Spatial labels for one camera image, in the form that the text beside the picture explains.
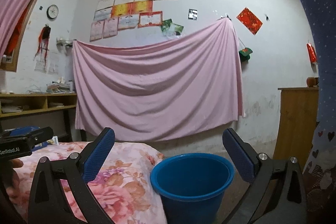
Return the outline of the blue starry sleeve forearm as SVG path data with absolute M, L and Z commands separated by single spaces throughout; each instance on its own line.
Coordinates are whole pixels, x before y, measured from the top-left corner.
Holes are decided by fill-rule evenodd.
M 300 0 L 310 25 L 319 78 L 317 127 L 303 179 L 307 223 L 335 223 L 335 0 Z

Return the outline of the person left hand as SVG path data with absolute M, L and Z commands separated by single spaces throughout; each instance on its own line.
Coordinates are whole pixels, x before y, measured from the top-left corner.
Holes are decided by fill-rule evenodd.
M 11 200 L 18 198 L 20 195 L 20 179 L 14 169 L 21 168 L 22 166 L 23 162 L 20 159 L 13 159 L 1 163 L 1 180 L 4 183 L 6 193 Z

